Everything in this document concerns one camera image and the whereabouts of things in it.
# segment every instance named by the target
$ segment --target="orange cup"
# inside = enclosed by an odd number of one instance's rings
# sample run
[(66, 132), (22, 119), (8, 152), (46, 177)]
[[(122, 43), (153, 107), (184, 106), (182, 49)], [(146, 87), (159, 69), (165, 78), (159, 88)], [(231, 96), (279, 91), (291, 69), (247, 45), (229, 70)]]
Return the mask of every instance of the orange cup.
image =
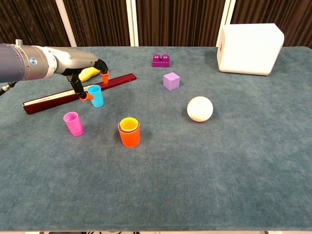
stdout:
[(109, 72), (107, 71), (107, 73), (101, 73), (101, 76), (102, 76), (103, 83), (108, 84)]
[(120, 124), (118, 124), (118, 130), (121, 138), (121, 142), (124, 146), (133, 148), (136, 147), (140, 143), (140, 123), (138, 127), (132, 132), (124, 132), (120, 128)]

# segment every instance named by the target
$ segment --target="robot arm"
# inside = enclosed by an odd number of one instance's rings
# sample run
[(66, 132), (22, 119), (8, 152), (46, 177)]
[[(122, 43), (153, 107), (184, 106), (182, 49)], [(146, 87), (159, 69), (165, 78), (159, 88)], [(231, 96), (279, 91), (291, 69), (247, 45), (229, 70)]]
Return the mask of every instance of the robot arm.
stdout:
[(16, 44), (0, 44), (0, 83), (42, 79), (54, 73), (62, 74), (70, 81), (81, 100), (92, 99), (78, 78), (87, 67), (95, 67), (102, 74), (108, 72), (107, 65), (95, 54), (63, 47), (40, 47)]

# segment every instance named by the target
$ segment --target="pink cup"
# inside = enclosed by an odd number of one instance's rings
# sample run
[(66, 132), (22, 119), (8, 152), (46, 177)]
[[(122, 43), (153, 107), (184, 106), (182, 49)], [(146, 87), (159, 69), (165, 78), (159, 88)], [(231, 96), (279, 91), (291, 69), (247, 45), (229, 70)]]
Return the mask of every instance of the pink cup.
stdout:
[(82, 122), (77, 112), (68, 112), (64, 115), (63, 120), (65, 121), (72, 135), (80, 136), (83, 134)]

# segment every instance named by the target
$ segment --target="dark red ruler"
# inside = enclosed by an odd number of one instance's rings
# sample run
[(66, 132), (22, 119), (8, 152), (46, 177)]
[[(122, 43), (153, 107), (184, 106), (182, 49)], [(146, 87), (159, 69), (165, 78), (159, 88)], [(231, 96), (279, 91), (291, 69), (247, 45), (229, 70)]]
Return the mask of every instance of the dark red ruler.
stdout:
[[(96, 83), (101, 87), (101, 90), (109, 89), (115, 87), (120, 84), (124, 84), (130, 82), (132, 80), (137, 79), (136, 76), (132, 73), (112, 78), (108, 80), (108, 84), (104, 84), (103, 82)], [(90, 85), (86, 85), (83, 89), (86, 91)], [(44, 96), (41, 98), (37, 98), (34, 100), (30, 100), (23, 103), (23, 108), (27, 114), (31, 115), (40, 111), (44, 111), (50, 109), (52, 107), (60, 106), (62, 104), (68, 103), (70, 101), (74, 101), (79, 99), (78, 95), (75, 94), (73, 90), (67, 90), (64, 92), (51, 94), (48, 96)]]

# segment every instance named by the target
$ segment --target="brown curtain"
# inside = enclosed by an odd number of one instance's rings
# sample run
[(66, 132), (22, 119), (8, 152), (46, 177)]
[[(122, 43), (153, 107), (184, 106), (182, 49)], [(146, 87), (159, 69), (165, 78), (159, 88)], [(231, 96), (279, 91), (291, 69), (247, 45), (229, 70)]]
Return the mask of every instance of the brown curtain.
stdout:
[(140, 46), (215, 46), (225, 0), (136, 0)]
[(130, 46), (126, 0), (64, 0), (77, 46)]
[(275, 23), (284, 46), (312, 48), (312, 0), (236, 0), (231, 23)]
[(70, 46), (55, 0), (0, 0), (0, 43)]

